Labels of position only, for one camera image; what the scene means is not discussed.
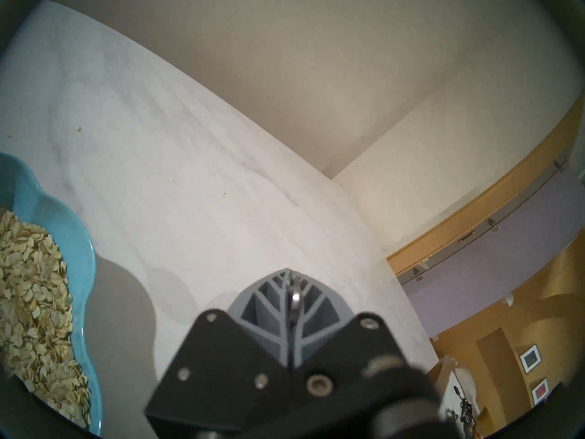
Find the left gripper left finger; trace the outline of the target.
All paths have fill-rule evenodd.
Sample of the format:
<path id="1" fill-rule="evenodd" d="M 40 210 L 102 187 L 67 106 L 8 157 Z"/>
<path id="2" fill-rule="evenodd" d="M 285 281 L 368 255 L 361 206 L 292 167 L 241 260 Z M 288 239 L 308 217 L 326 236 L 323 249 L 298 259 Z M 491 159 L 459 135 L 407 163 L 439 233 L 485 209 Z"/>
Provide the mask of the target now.
<path id="1" fill-rule="evenodd" d="M 289 282 L 280 270 L 198 316 L 146 406 L 155 433 L 244 433 L 286 415 Z"/>

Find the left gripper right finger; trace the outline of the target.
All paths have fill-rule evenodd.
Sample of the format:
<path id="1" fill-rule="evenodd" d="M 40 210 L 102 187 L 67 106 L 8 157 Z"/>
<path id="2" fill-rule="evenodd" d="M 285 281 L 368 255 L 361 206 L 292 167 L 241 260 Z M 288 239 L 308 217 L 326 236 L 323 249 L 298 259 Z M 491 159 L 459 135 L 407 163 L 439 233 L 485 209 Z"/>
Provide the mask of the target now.
<path id="1" fill-rule="evenodd" d="M 290 271 L 291 426 L 406 426 L 408 363 L 383 319 Z"/>

